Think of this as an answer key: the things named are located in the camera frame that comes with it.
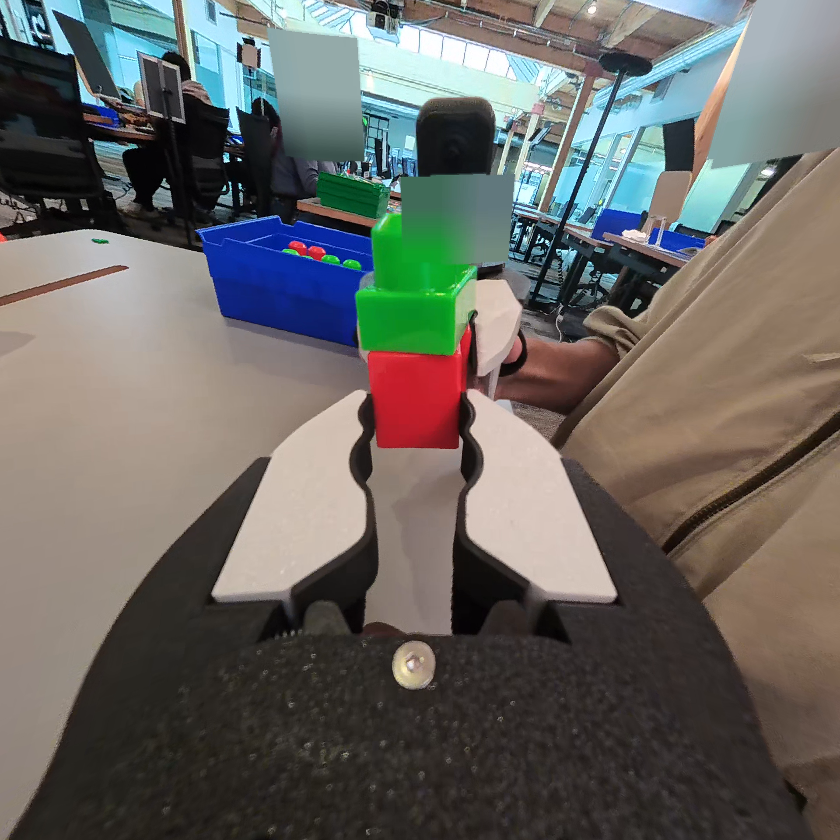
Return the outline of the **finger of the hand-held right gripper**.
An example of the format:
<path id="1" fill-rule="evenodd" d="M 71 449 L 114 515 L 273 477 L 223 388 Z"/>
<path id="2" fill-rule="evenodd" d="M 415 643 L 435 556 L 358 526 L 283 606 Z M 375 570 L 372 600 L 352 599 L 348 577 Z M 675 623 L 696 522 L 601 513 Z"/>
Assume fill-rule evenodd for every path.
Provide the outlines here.
<path id="1" fill-rule="evenodd" d="M 522 305 L 504 279 L 476 283 L 476 309 L 470 316 L 470 387 L 495 398 L 501 366 L 521 325 Z"/>

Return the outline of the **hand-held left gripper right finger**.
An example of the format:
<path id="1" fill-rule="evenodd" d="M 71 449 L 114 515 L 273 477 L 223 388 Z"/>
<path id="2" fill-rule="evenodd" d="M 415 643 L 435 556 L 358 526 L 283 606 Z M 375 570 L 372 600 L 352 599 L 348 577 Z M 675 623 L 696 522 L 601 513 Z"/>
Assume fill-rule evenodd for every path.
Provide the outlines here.
<path id="1" fill-rule="evenodd" d="M 482 605 L 612 604 L 617 590 L 559 452 L 478 391 L 461 403 L 455 585 Z"/>

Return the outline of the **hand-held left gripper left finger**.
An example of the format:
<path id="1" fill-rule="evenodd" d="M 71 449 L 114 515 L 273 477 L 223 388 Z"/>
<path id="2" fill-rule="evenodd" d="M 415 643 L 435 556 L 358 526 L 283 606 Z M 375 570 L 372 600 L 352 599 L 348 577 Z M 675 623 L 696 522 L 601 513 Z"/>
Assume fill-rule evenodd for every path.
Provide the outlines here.
<path id="1" fill-rule="evenodd" d="M 368 497 L 350 457 L 367 396 L 345 396 L 271 453 L 213 587 L 215 602 L 291 605 L 308 579 L 362 540 Z"/>

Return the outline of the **green double toy block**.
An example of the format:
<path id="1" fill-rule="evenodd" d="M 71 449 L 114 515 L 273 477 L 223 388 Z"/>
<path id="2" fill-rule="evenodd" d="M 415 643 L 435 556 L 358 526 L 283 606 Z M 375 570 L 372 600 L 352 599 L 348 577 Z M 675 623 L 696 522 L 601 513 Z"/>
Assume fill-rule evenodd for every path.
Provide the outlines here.
<path id="1" fill-rule="evenodd" d="M 376 222 L 371 245 L 373 270 L 355 295 L 360 350 L 453 354 L 476 310 L 477 267 L 405 249 L 399 213 Z"/>

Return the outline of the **red toy block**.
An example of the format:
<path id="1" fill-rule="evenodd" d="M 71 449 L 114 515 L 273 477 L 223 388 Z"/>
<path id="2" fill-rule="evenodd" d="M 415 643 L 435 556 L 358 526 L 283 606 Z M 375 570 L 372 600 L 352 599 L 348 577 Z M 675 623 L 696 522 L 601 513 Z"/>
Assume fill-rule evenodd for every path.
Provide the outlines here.
<path id="1" fill-rule="evenodd" d="M 451 355 L 372 351 L 367 356 L 379 448 L 457 449 L 471 328 Z"/>

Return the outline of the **person's right forearm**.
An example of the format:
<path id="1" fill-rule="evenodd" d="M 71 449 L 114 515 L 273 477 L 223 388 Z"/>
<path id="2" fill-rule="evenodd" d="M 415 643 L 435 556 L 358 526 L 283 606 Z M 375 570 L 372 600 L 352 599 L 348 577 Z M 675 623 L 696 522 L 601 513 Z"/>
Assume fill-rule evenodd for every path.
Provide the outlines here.
<path id="1" fill-rule="evenodd" d="M 516 338 L 505 364 L 520 364 L 500 377 L 495 397 L 569 415 L 620 360 L 611 345 L 598 339 L 552 343 Z"/>

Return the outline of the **pile of colourful toy blocks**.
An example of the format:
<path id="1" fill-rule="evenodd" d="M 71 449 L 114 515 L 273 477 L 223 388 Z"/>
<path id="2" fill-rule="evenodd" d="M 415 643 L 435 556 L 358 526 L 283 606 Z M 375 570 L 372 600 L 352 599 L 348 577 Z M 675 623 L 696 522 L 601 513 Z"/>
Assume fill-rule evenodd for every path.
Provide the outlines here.
<path id="1" fill-rule="evenodd" d="M 363 256 L 346 248 L 309 243 L 303 239 L 291 239 L 281 250 L 287 255 L 297 255 L 302 258 L 314 259 L 324 265 L 341 266 L 352 270 L 362 270 L 366 267 Z"/>

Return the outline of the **green crate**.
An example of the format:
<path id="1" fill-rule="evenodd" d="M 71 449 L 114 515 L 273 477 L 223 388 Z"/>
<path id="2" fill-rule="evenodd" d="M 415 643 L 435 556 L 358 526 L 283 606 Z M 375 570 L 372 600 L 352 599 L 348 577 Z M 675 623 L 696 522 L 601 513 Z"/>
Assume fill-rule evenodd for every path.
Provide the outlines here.
<path id="1" fill-rule="evenodd" d="M 357 175 L 321 171 L 317 198 L 324 207 L 376 219 L 387 213 L 391 190 L 387 185 Z"/>

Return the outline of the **blue plastic bin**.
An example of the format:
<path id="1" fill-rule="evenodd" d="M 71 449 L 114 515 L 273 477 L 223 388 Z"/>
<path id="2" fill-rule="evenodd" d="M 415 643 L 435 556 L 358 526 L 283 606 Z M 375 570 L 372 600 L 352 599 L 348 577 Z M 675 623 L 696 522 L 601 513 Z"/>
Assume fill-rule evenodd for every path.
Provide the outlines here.
<path id="1" fill-rule="evenodd" d="M 598 214 L 591 236 L 605 241 L 606 234 L 621 235 L 625 230 L 638 228 L 640 224 L 640 213 L 629 213 L 608 208 Z M 692 237 L 666 229 L 658 246 L 676 253 L 687 248 L 703 249 L 705 244 L 706 240 L 704 238 Z"/>
<path id="2" fill-rule="evenodd" d="M 223 316 L 349 347 L 358 345 L 355 295 L 373 270 L 371 239 L 279 216 L 197 231 Z M 291 239 L 348 249 L 353 270 L 281 252 Z"/>

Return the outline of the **person's beige jacket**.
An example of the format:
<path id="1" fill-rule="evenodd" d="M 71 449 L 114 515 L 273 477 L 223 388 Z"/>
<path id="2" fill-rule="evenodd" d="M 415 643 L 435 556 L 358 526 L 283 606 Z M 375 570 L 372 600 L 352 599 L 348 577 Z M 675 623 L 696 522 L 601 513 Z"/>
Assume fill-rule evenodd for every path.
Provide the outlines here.
<path id="1" fill-rule="evenodd" d="M 725 638 L 816 838 L 838 838 L 838 150 L 804 155 L 629 318 L 555 444 L 644 528 Z"/>

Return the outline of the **black office chair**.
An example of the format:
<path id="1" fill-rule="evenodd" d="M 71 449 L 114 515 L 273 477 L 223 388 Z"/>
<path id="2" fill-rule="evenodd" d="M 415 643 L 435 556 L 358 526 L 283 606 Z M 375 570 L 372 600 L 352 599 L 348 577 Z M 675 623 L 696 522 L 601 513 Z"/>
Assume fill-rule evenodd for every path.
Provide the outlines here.
<path id="1" fill-rule="evenodd" d="M 1 39 L 1 187 L 36 207 L 46 232 L 107 221 L 71 56 Z"/>
<path id="2" fill-rule="evenodd" d="M 185 194 L 196 212 L 211 214 L 228 189 L 224 148 L 228 141 L 229 110 L 217 108 L 186 93 L 185 122 L 176 129 Z"/>

